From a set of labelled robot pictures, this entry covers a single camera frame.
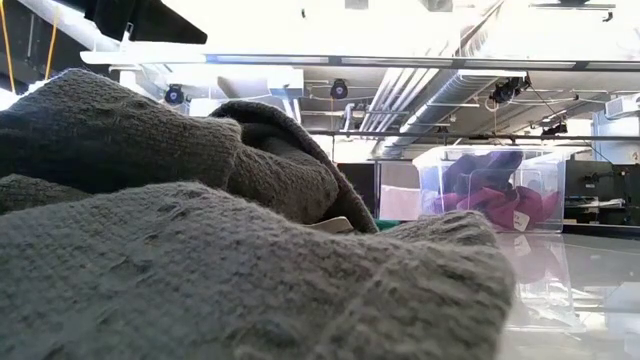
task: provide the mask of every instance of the yellow cable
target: yellow cable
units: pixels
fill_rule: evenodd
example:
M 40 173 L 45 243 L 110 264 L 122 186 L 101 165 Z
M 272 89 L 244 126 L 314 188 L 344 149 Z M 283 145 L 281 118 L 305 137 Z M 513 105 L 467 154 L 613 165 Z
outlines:
M 49 57 L 47 58 L 47 69 L 44 72 L 44 79 L 49 79 L 51 73 L 51 60 L 53 59 L 53 47 L 56 43 L 56 33 L 58 32 L 58 7 L 56 6 L 56 13 L 53 16 L 53 30 L 51 32 L 51 44 L 49 44 Z
M 9 46 L 9 33 L 7 32 L 7 19 L 4 15 L 4 0 L 0 0 L 0 15 L 2 16 L 2 32 L 4 33 L 4 47 L 7 52 L 7 65 L 9 68 L 9 82 L 11 82 L 11 91 L 16 93 L 16 84 L 13 80 L 13 65 L 11 64 L 11 47 Z

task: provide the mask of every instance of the ventilation duct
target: ventilation duct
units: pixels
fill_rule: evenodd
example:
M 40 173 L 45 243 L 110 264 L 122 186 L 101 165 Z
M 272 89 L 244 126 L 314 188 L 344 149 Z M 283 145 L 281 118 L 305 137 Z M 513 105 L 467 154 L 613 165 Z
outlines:
M 479 30 L 460 50 L 460 54 L 465 57 L 481 54 L 489 38 L 488 33 L 496 27 L 501 8 L 502 2 L 487 14 L 484 24 L 479 25 Z M 420 97 L 422 105 L 416 107 L 417 110 L 400 128 L 400 132 L 426 132 L 457 110 L 453 107 L 430 106 L 430 104 L 464 104 L 492 85 L 499 77 L 520 75 L 522 74 L 515 75 L 513 72 L 440 70 L 429 83 L 429 90 Z M 386 158 L 401 157 L 404 148 L 416 140 L 415 137 L 389 137 L 381 144 L 381 155 Z

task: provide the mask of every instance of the metal rail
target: metal rail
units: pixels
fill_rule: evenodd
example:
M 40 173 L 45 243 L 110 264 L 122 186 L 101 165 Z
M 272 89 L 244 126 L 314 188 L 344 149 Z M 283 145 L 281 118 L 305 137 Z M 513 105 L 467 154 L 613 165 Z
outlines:
M 467 140 L 569 140 L 569 141 L 638 141 L 640 136 L 554 136 L 554 135 L 509 135 L 509 134 L 461 134 L 461 133 L 415 133 L 377 131 L 333 131 L 308 130 L 311 135 L 325 136 L 365 136 L 365 137 L 417 137 L 431 139 L 463 138 Z

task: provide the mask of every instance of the purple fabric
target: purple fabric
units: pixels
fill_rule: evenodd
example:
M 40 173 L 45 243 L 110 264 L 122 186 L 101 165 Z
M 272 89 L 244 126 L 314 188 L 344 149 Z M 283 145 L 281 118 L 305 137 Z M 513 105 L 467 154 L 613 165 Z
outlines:
M 542 197 L 536 191 L 518 186 L 510 191 L 499 191 L 488 187 L 476 191 L 471 196 L 445 194 L 432 202 L 431 208 L 436 214 L 453 210 L 478 210 L 495 225 L 504 230 L 514 230 L 514 212 L 529 216 L 526 230 L 544 222 L 553 215 L 559 193 Z
M 442 193 L 469 195 L 485 188 L 509 190 L 509 178 L 522 163 L 520 150 L 463 155 L 442 174 Z

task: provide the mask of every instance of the metal frame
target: metal frame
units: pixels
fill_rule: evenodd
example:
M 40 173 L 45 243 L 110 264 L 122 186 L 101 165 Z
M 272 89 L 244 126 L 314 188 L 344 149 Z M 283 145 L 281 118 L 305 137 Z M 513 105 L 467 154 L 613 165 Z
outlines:
M 447 126 L 433 124 L 434 127 Z M 415 133 L 415 132 L 376 132 L 376 131 L 333 131 L 309 130 L 310 135 L 325 136 L 366 136 L 366 137 L 416 137 L 444 139 L 462 138 L 468 140 L 573 140 L 573 141 L 640 141 L 640 136 L 554 136 L 554 135 L 508 135 L 508 134 L 459 134 L 459 133 Z
M 446 57 L 380 57 L 341 55 L 222 55 L 205 54 L 209 64 L 307 65 L 384 68 L 436 68 L 531 71 L 640 71 L 640 61 L 525 60 Z
M 393 57 L 346 55 L 285 54 L 139 54 L 127 52 L 84 51 L 80 56 L 87 64 L 218 64 L 218 65 L 287 65 L 339 66 L 373 68 L 425 68 L 502 71 L 580 71 L 637 72 L 640 61 L 621 60 L 526 60 L 467 57 Z

